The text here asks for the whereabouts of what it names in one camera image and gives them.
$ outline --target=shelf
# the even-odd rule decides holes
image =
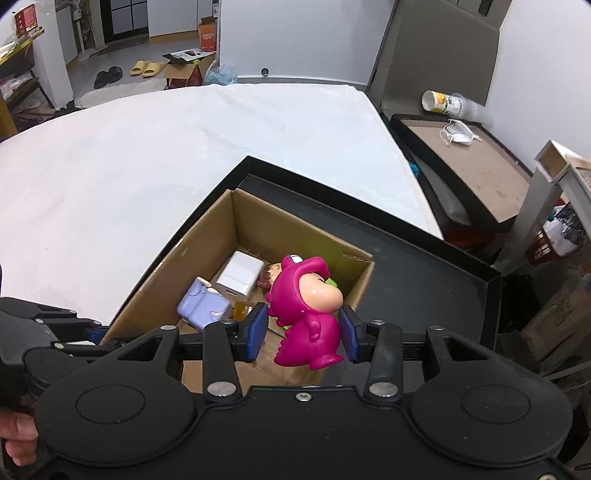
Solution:
[[[6,100],[6,105],[9,109],[17,106],[20,102],[22,102],[27,96],[33,93],[39,86],[39,79],[37,77],[33,77],[30,80],[27,80],[23,83],[16,92],[14,92],[10,97]]]
[[[35,40],[36,38],[38,38],[39,36],[41,36],[44,33],[45,33],[45,30],[40,28],[39,30],[35,31],[32,35],[30,35],[29,37],[25,38],[20,43],[15,45],[12,50],[9,50],[6,54],[4,54],[2,57],[0,57],[0,65],[5,63],[6,61],[11,59],[12,57],[14,57],[23,48],[28,47],[31,43],[33,43],[33,40]]]

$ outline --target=white bed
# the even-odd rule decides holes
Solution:
[[[190,87],[114,100],[0,144],[2,295],[110,324],[179,226],[247,155],[441,238],[364,93]]]

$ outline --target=finger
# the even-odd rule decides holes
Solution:
[[[12,461],[16,466],[32,465],[37,461],[37,455],[16,457]]]
[[[37,449],[36,440],[7,440],[4,448],[8,456],[15,458],[31,458],[36,457],[35,451]]]
[[[0,438],[35,440],[37,437],[37,429],[31,416],[7,408],[0,408]]]

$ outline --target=white wall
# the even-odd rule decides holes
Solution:
[[[395,0],[220,0],[222,64],[240,77],[366,85]]]
[[[150,37],[197,30],[197,0],[148,0]]]
[[[31,0],[19,0],[12,11],[17,12]],[[73,100],[70,78],[66,63],[61,52],[60,35],[57,31],[56,5],[54,0],[37,0],[37,21],[45,29],[45,33],[33,42],[35,66],[33,72],[39,77],[41,85],[56,108],[65,107]],[[10,41],[15,34],[14,16],[11,11],[0,18],[0,42],[2,45]]]
[[[492,132],[526,165],[549,140],[591,158],[591,5],[513,0],[501,27]]]
[[[197,17],[199,21],[203,17],[211,17],[212,16],[212,0],[197,0]]]

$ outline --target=white face mask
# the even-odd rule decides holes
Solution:
[[[482,142],[482,139],[478,135],[475,135],[464,122],[460,122],[459,120],[450,120],[439,132],[439,136],[447,146],[452,143],[470,145],[474,140]]]

